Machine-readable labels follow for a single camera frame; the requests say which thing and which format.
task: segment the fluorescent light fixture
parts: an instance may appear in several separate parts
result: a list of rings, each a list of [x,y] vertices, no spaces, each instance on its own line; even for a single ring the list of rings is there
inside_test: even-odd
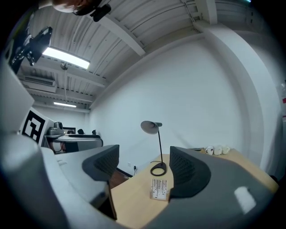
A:
[[[83,60],[81,58],[78,58],[74,55],[68,54],[66,52],[54,49],[54,48],[50,48],[48,47],[44,52],[43,55],[48,55],[50,57],[54,57],[57,59],[61,59],[63,61],[69,62],[71,64],[80,66],[82,68],[88,69],[89,66],[89,62],[86,60]]]
[[[70,106],[70,107],[76,107],[75,105],[71,104],[65,104],[65,103],[60,103],[60,102],[54,102],[55,105],[60,105],[60,106]]]

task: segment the lamp head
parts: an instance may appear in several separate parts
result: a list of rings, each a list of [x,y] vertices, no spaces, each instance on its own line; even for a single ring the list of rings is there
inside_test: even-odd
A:
[[[141,122],[141,128],[147,134],[156,134],[159,132],[159,127],[162,126],[162,123],[155,123],[151,121],[143,121]]]

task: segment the wooden table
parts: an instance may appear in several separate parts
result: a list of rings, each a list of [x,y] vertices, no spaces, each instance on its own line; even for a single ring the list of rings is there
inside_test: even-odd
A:
[[[220,155],[219,157],[241,165],[272,192],[278,189],[278,184],[267,173],[259,169],[235,149],[232,149],[229,154]],[[151,180],[153,178],[167,180],[168,189],[174,186],[173,174],[169,167],[169,154],[163,154],[163,161],[167,165],[167,173],[164,176],[155,177],[151,175],[151,168],[158,163],[152,162],[146,169],[111,190],[118,223],[129,228],[142,228],[168,205],[167,201],[158,201],[149,197]]]

